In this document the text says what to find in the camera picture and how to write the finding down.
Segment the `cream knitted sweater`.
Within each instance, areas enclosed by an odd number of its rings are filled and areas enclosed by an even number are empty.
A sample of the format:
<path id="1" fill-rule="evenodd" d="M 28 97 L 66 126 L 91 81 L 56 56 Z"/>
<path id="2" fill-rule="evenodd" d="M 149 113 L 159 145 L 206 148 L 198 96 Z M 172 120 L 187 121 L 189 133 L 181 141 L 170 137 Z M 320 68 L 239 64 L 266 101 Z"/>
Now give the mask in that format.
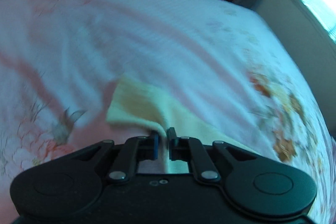
<path id="1" fill-rule="evenodd" d="M 249 152 L 251 148 L 239 143 L 204 122 L 178 100 L 153 85 L 144 84 L 123 77 L 119 80 L 112 101 L 106 113 L 106 122 L 113 126 L 132 126 L 159 133 L 163 144 L 159 149 L 159 160 L 164 173 L 188 173 L 186 162 L 169 159 L 166 132 L 175 128 L 178 136 L 199 139 L 202 144 L 211 145 L 221 140 Z"/>

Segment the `pink floral bed sheet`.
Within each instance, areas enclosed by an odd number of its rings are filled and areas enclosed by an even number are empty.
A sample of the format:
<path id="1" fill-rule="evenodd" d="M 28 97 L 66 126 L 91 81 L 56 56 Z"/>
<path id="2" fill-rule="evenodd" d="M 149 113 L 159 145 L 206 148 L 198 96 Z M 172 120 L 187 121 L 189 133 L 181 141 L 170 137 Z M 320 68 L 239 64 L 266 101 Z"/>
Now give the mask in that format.
<path id="1" fill-rule="evenodd" d="M 335 141 L 300 69 L 255 12 L 221 0 L 1 0 L 1 223 L 19 173 L 105 139 L 118 83 L 148 88 L 180 136 L 232 139 L 310 174 L 335 222 Z"/>

